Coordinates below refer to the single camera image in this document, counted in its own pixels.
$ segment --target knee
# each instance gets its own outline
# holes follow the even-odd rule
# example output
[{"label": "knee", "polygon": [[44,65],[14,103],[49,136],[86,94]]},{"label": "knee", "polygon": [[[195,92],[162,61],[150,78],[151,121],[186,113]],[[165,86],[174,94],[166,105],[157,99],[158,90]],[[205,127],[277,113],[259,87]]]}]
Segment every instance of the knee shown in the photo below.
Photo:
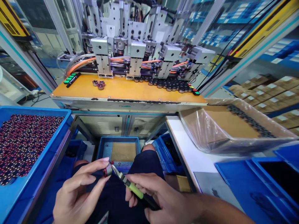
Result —
[{"label": "knee", "polygon": [[83,164],[83,163],[89,163],[89,162],[87,160],[78,160],[75,162],[74,167],[79,166],[80,164]]},{"label": "knee", "polygon": [[156,151],[154,146],[152,144],[147,144],[146,146],[144,146],[142,148],[142,151],[145,151],[145,150],[153,150],[153,151]]}]

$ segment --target dark pants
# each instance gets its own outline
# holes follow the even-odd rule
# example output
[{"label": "dark pants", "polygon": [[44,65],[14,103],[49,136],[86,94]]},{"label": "dark pants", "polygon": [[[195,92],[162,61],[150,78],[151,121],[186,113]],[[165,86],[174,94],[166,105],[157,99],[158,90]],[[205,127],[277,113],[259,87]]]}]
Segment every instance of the dark pants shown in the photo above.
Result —
[{"label": "dark pants", "polygon": [[[73,174],[84,165],[86,165],[86,163],[76,166],[73,170]],[[159,157],[156,151],[153,150],[145,150],[138,154],[128,173],[155,173],[164,179]],[[93,189],[97,180],[93,184],[87,186],[87,192],[90,192]],[[142,204],[138,202],[135,207],[130,208],[129,202],[125,201],[125,195],[125,185],[113,174],[107,181],[94,212],[86,223],[98,223],[107,211],[109,211],[108,223],[148,223]]]}]

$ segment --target blue box on shelf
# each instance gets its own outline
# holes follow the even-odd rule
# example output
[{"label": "blue box on shelf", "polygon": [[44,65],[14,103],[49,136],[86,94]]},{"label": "blue box on shelf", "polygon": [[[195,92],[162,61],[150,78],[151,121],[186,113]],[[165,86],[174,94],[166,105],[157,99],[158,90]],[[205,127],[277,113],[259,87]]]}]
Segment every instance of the blue box on shelf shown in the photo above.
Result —
[{"label": "blue box on shelf", "polygon": [[[101,137],[97,159],[109,157],[111,160],[113,143],[135,143],[136,155],[140,153],[138,137]],[[114,161],[115,167],[122,173],[128,173],[133,162]]]},{"label": "blue box on shelf", "polygon": [[75,161],[83,159],[87,145],[82,140],[71,140],[65,152],[64,157],[58,167],[55,177],[50,183],[49,191],[42,205],[35,224],[52,224],[53,209],[55,205],[56,194],[63,183],[71,178]]},{"label": "blue box on shelf", "polygon": [[162,161],[162,168],[165,166],[169,173],[183,172],[181,161],[178,157],[178,153],[176,152],[170,134],[159,136],[156,140],[154,140],[153,146],[158,153],[160,161]]},{"label": "blue box on shelf", "polygon": [[3,106],[0,107],[0,124],[8,121],[13,114],[59,116],[64,119],[28,175],[17,177],[12,184],[0,186],[0,223],[19,223],[23,220],[73,121],[71,110]]},{"label": "blue box on shelf", "polygon": [[259,223],[299,221],[299,145],[282,147],[277,157],[216,163],[244,212]]}]

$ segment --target cardboard sheet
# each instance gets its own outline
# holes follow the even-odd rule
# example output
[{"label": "cardboard sheet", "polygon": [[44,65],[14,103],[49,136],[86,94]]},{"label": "cardboard sheet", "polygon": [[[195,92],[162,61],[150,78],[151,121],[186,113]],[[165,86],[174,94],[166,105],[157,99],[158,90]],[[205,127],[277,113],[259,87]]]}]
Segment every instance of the cardboard sheet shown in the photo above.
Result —
[{"label": "cardboard sheet", "polygon": [[226,106],[203,106],[206,113],[234,138],[258,138],[260,135],[248,123],[226,109]]},{"label": "cardboard sheet", "polygon": [[111,161],[133,162],[135,156],[135,143],[113,143]]}]

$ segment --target hand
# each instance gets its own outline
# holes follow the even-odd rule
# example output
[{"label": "hand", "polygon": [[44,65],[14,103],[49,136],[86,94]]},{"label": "hand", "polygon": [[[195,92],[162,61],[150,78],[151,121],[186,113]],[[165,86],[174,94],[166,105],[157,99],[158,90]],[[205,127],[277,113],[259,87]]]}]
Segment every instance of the hand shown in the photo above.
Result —
[{"label": "hand", "polygon": [[64,182],[56,194],[53,210],[55,224],[84,224],[89,219],[110,176],[102,177],[90,193],[86,193],[85,187],[96,180],[91,174],[104,169],[108,164],[109,158],[89,163]]},{"label": "hand", "polygon": [[[160,206],[159,211],[145,209],[145,216],[150,223],[191,223],[201,213],[198,210],[201,206],[195,205],[193,200],[190,201],[189,197],[187,199],[156,174],[129,174],[126,177],[144,194],[153,196]],[[138,203],[129,188],[126,188],[125,200],[129,201],[129,207]]]}]

